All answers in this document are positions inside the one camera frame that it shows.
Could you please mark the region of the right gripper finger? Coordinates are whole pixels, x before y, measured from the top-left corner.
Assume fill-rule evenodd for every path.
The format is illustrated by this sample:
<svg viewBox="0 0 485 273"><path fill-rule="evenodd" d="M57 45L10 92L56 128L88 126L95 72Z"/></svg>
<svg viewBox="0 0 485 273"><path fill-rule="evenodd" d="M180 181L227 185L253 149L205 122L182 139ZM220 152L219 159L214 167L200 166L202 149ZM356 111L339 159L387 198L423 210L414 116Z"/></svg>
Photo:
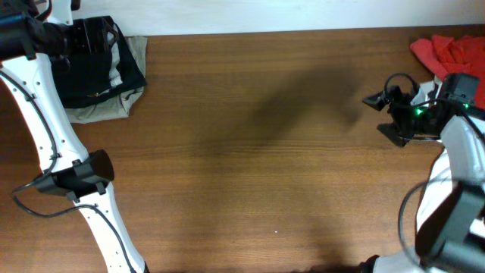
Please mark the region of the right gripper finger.
<svg viewBox="0 0 485 273"><path fill-rule="evenodd" d="M394 124L379 124L377 129L395 146L404 147L409 142L409 140L399 134Z"/></svg>
<svg viewBox="0 0 485 273"><path fill-rule="evenodd" d="M390 103L384 92L376 93L362 99L362 102L376 111L382 111Z"/></svg>

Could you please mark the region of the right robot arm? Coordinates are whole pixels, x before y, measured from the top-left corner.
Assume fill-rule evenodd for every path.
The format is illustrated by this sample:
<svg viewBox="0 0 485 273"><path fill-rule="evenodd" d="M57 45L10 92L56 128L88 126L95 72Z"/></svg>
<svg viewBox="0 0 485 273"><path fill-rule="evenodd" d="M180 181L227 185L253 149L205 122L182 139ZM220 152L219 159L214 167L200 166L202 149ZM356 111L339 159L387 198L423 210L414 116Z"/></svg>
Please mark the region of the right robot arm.
<svg viewBox="0 0 485 273"><path fill-rule="evenodd" d="M378 130L396 146L437 141L444 150L427 181L411 188L398 214L402 251L372 258L368 272L484 273L484 109L479 79L450 74L435 86L412 84L411 93L384 85L364 98L393 121Z"/></svg>

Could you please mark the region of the black shorts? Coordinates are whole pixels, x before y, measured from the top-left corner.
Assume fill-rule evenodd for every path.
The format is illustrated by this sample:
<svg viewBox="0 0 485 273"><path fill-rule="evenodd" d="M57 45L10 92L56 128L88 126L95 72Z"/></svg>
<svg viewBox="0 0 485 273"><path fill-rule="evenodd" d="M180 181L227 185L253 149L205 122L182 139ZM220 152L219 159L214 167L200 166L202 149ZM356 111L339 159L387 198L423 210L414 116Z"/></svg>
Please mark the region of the black shorts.
<svg viewBox="0 0 485 273"><path fill-rule="evenodd" d="M65 108L85 108L146 85L127 40L110 16L103 16L114 28L114 45L99 54L50 58L56 90Z"/></svg>

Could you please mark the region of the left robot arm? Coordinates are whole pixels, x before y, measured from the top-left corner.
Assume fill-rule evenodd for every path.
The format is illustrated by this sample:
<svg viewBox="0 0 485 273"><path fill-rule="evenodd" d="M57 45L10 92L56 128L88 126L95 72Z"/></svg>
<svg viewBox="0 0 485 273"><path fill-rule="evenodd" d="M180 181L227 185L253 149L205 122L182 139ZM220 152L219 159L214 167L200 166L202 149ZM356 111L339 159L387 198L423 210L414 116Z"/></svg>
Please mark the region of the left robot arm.
<svg viewBox="0 0 485 273"><path fill-rule="evenodd" d="M1 3L1 81L25 120L39 156L41 173L12 190L13 201L27 208L17 193L35 187L40 193L64 196L74 205L56 218L80 212L109 272L147 272L146 261L133 245L114 195L114 169L106 151L88 152L64 110L52 63L68 65L75 53L111 53L119 31L103 17L90 24L74 20L79 1L49 1L39 11L33 1Z"/></svg>

